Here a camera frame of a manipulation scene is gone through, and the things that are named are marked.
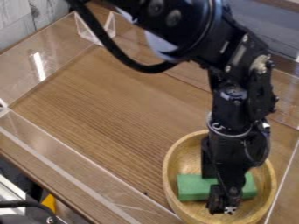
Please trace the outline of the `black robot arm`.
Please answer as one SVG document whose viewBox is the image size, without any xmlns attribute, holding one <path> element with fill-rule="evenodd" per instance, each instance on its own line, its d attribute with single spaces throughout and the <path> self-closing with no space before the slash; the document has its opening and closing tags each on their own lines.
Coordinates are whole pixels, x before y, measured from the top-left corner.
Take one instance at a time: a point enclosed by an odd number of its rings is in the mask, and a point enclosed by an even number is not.
<svg viewBox="0 0 299 224">
<path fill-rule="evenodd" d="M 148 44 L 172 63 L 208 70 L 212 106 L 200 142 L 202 176 L 215 178 L 207 208 L 234 214 L 246 173 L 270 152 L 267 115 L 276 111 L 274 61 L 266 42 L 234 18 L 226 0 L 107 0 L 146 30 Z"/>
</svg>

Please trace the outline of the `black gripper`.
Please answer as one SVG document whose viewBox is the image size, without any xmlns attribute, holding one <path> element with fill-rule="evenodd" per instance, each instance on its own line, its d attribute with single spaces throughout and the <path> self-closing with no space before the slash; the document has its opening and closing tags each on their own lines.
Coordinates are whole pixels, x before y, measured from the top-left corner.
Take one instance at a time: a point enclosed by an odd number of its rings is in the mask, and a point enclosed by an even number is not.
<svg viewBox="0 0 299 224">
<path fill-rule="evenodd" d="M 236 133 L 208 123 L 208 135 L 200 142 L 200 171 L 206 179 L 216 179 L 219 183 L 210 186 L 206 208 L 211 215 L 236 212 L 246 173 L 267 160 L 270 134 L 267 122 L 258 122 Z"/>
</svg>

